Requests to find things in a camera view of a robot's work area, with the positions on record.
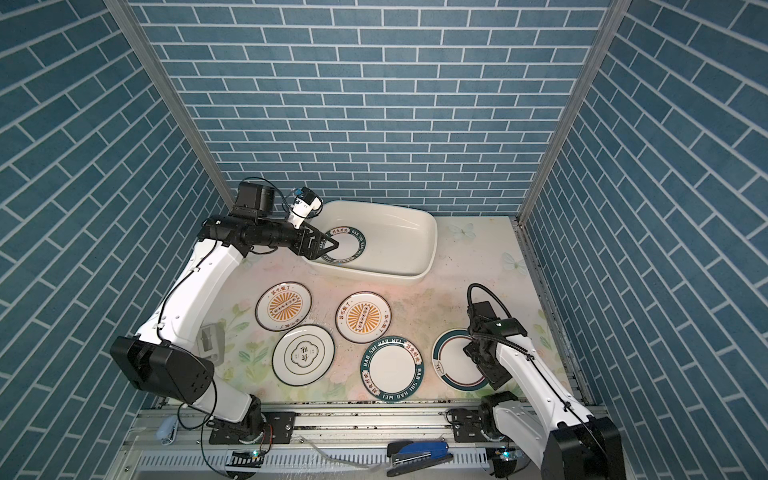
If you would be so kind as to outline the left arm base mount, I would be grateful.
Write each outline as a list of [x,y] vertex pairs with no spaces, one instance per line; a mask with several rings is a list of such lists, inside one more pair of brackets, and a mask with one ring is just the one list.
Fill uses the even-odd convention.
[[296,414],[289,411],[265,412],[253,418],[247,416],[239,423],[212,419],[207,422],[211,430],[208,442],[211,445],[289,444],[295,420]]

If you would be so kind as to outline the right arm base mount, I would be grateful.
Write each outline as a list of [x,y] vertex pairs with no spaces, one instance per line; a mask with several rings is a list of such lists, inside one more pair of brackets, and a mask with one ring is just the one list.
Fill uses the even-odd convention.
[[482,416],[477,410],[465,408],[449,409],[444,417],[449,424],[454,441],[457,443],[501,442],[504,436],[484,427]]

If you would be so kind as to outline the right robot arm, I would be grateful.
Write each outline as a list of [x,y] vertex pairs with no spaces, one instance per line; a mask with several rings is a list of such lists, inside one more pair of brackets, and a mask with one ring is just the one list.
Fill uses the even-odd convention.
[[543,479],[624,479],[626,467],[618,428],[596,417],[541,361],[527,331],[512,318],[473,323],[465,354],[495,390],[517,382],[516,395],[497,392],[481,399],[481,431],[505,437],[537,466]]

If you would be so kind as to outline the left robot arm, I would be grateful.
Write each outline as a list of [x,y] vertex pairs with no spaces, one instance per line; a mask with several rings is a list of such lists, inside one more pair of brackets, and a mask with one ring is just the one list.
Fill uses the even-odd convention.
[[213,300],[230,274],[256,246],[287,248],[308,260],[338,248],[310,224],[212,216],[179,279],[132,336],[117,337],[110,355],[136,389],[190,405],[250,436],[264,424],[258,398],[235,389],[198,355],[197,337]]

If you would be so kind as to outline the small plate green lettered rim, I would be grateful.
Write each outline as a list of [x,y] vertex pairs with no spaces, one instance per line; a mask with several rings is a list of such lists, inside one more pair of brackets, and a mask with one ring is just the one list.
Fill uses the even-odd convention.
[[337,226],[326,234],[338,243],[338,246],[324,254],[321,259],[330,264],[346,264],[359,258],[366,249],[366,238],[357,228],[351,226]]

